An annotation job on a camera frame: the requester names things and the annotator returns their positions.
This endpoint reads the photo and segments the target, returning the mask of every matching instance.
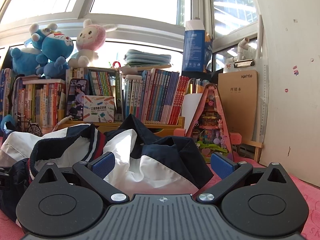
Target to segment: pink bunny plush toy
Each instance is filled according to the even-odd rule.
[[[111,32],[117,27],[114,24],[98,25],[92,24],[90,19],[83,22],[84,29],[78,35],[76,48],[78,52],[71,56],[68,61],[70,68],[88,67],[93,60],[97,60],[95,52],[101,48],[106,41],[106,32]]]

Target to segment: bookshelf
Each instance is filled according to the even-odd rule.
[[[176,129],[184,129],[184,121],[185,121],[185,118],[180,116],[179,120],[178,120],[178,123],[176,125],[170,125],[170,124],[148,124],[148,123],[146,123],[144,125],[149,129],[161,129],[161,131],[157,131],[154,134],[159,136],[159,137],[165,137],[165,136],[174,135],[174,131]],[[61,124],[59,126],[59,130],[61,130],[63,128],[70,127],[70,126],[73,126],[73,125],[81,124],[81,123],[86,123],[86,122],[82,122],[82,121],[67,121],[64,124]],[[112,123],[94,122],[93,124],[102,133],[118,129],[118,127],[121,125],[120,122],[112,122]]]

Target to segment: pink mat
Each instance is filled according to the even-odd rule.
[[[256,163],[254,160],[241,158],[235,156],[235,162],[247,161],[251,163],[254,167],[262,167],[260,164]],[[302,235],[307,240],[316,240],[320,238],[320,190],[306,184],[305,182],[297,179],[294,176],[290,176],[294,183],[297,185],[300,192],[302,192],[305,200],[309,206],[309,217],[302,231]],[[213,178],[197,192],[204,191],[205,189],[218,183],[221,179],[214,173]],[[9,218],[6,217],[0,210],[0,239],[1,240],[19,240],[23,237],[23,231],[15,223],[13,223]]]

